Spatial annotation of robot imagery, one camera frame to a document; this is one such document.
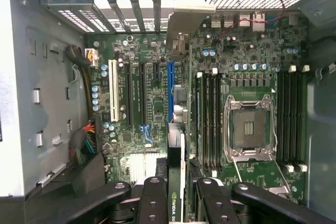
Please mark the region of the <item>silver chipset heat sink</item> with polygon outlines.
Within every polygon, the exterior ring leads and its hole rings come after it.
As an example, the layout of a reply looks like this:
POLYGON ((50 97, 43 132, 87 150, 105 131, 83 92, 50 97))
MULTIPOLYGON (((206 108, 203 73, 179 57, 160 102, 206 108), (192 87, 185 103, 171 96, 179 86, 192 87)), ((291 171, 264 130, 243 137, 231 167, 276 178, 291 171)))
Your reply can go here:
POLYGON ((133 153, 130 155, 130 182, 136 184, 138 181, 155 175, 156 159, 160 158, 159 153, 133 153))

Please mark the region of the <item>metal CPU socket cover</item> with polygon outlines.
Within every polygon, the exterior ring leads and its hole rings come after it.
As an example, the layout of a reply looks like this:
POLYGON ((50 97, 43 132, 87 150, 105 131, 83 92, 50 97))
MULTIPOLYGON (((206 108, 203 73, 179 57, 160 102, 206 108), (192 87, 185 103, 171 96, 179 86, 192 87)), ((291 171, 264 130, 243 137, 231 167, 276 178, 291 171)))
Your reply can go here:
MULTIPOLYGON (((275 158, 271 155, 271 154, 247 154, 247 155, 238 155, 238 156, 233 156, 232 160, 234 163, 234 166, 236 168, 236 172, 239 178, 240 183, 238 184, 238 188, 244 191, 247 191, 249 189, 249 187, 247 185, 243 185, 243 180, 241 178, 240 172, 238 170, 238 166, 237 163, 241 163, 241 162, 247 162, 250 159, 255 159, 256 161, 270 161, 274 163, 275 158)), ((268 190, 269 192, 279 195, 279 194, 287 194, 283 184, 281 187, 270 187, 270 188, 266 188, 266 190, 268 190)))

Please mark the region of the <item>black plastic shroud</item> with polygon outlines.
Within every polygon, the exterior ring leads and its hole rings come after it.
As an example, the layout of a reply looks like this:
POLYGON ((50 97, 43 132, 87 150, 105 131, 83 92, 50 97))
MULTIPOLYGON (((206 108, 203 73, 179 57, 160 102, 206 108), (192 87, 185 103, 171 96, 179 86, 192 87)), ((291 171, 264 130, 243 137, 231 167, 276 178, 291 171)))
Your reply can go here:
POLYGON ((43 188, 35 188, 26 200, 26 223, 50 215, 70 201, 104 185, 102 154, 88 163, 66 168, 43 188))

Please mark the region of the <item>green RAM stick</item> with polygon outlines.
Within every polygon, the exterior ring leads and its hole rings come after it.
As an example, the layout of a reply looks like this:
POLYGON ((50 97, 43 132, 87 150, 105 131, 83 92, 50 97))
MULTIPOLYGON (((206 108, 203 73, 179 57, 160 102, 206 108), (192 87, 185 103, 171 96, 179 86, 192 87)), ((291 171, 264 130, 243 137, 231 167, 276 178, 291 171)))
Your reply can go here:
POLYGON ((197 99, 197 155, 203 165, 203 73, 196 74, 196 99, 197 99))

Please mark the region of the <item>green motherboard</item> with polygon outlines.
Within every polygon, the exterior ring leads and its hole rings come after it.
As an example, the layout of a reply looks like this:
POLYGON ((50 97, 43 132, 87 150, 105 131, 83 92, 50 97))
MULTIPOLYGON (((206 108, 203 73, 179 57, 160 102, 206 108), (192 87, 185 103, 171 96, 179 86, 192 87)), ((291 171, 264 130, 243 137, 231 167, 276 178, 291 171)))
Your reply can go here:
MULTIPOLYGON (((305 64, 308 47, 309 23, 302 15, 289 14, 278 19, 266 16, 265 31, 252 31, 248 28, 212 28, 211 17, 206 17, 192 38, 193 55, 200 71, 207 78, 207 118, 208 118, 208 165, 210 162, 209 140, 209 75, 221 75, 221 163, 226 160, 223 145, 223 111, 228 95, 237 99, 253 100, 270 94, 275 110, 277 135, 277 73, 309 72, 305 64)), ((88 127, 89 139, 86 147, 90 152, 100 151, 105 159, 105 175, 108 182, 122 179, 130 184, 130 155, 133 153, 159 153, 167 156, 167 135, 169 129, 167 100, 167 63, 172 61, 171 52, 166 48, 165 34, 120 34, 93 35, 88 39, 88 48, 99 54, 99 65, 91 72, 91 104, 94 123, 88 127), (111 121, 109 67, 108 60, 118 61, 119 112, 120 119, 111 121), (124 65, 129 63, 132 71, 133 126, 127 126, 125 100, 124 65), (153 143, 145 140, 140 131, 139 64, 146 67, 146 124, 149 125, 153 143), (160 64, 161 80, 153 80, 153 63, 160 64)), ((193 85, 192 129, 197 134, 196 83, 193 85)), ((296 159, 297 165, 297 128, 296 159)), ((198 159, 197 137, 191 138, 190 160, 198 159)), ((286 170, 282 156, 277 164, 286 170)), ((277 148, 274 156, 277 161, 277 148)))

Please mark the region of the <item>black long expansion slot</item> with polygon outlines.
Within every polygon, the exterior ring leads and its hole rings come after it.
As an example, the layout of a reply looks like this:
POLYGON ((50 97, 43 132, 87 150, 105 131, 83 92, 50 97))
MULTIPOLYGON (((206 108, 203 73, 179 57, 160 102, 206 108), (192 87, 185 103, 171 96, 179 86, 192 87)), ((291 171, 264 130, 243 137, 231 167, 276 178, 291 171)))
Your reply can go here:
POLYGON ((125 74, 125 100, 126 100, 126 121, 127 126, 133 126, 133 108, 132 108, 132 71, 129 63, 124 65, 125 74))
POLYGON ((140 125, 146 125, 146 67, 139 64, 139 101, 140 101, 140 125))

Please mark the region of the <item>white PCI expansion slot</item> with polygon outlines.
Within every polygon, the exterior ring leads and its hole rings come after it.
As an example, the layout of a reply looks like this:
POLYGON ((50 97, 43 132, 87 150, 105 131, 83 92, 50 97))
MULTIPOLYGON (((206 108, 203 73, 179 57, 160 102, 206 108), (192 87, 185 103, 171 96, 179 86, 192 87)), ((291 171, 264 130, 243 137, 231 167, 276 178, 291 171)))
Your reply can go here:
POLYGON ((109 67, 109 92, 110 92, 110 116, 112 122, 120 119, 119 112, 119 82, 118 82, 118 61, 108 60, 109 67))

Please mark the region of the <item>blue expansion slot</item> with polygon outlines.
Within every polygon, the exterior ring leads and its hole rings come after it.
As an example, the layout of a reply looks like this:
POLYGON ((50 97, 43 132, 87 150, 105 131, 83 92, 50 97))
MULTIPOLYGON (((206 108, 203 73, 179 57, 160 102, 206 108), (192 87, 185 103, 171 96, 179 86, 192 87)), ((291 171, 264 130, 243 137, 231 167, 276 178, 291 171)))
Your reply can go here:
POLYGON ((168 121, 173 120, 173 109, 174 109, 174 97, 173 97, 173 87, 175 81, 175 69, 174 62, 170 61, 167 63, 167 100, 168 100, 168 121))

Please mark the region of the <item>black short expansion slot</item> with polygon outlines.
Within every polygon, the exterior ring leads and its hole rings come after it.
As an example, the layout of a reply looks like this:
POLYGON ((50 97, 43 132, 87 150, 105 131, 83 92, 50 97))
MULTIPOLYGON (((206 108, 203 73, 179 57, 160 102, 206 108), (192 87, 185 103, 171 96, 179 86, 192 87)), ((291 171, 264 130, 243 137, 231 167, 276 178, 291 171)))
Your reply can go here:
POLYGON ((161 80, 161 71, 159 63, 153 63, 153 80, 156 82, 159 82, 161 80))

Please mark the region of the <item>dark grey open PC case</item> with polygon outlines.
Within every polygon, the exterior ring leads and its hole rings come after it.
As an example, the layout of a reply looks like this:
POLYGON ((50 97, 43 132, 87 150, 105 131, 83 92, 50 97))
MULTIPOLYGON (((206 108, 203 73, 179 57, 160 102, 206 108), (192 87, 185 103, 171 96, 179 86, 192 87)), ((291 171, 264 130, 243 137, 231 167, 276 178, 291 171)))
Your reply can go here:
MULTIPOLYGON (((216 8, 206 17, 234 14, 235 24, 239 14, 254 12, 308 20, 304 204, 336 221, 336 0, 205 1, 216 8)), ((174 0, 0 0, 0 224, 65 224, 65 207, 75 199, 31 223, 25 205, 35 188, 102 154, 86 147, 94 123, 88 39, 167 38, 173 6, 174 0)))

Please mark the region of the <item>white power connector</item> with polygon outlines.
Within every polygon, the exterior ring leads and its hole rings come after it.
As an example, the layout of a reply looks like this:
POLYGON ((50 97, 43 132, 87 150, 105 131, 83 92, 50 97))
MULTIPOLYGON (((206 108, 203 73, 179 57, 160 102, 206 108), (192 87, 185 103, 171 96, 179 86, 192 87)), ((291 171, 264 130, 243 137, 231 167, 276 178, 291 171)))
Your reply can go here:
POLYGON ((85 48, 85 58, 89 62, 90 67, 98 67, 99 65, 99 54, 94 48, 85 48))

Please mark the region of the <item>CPU socket with metal frame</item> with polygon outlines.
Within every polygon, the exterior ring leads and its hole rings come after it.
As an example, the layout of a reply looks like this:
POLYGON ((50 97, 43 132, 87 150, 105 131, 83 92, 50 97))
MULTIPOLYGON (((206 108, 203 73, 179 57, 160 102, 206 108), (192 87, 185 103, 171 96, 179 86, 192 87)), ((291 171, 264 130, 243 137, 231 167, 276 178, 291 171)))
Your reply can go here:
POLYGON ((253 100, 230 94, 223 117, 224 153, 229 163, 274 159, 278 141, 270 94, 253 100))

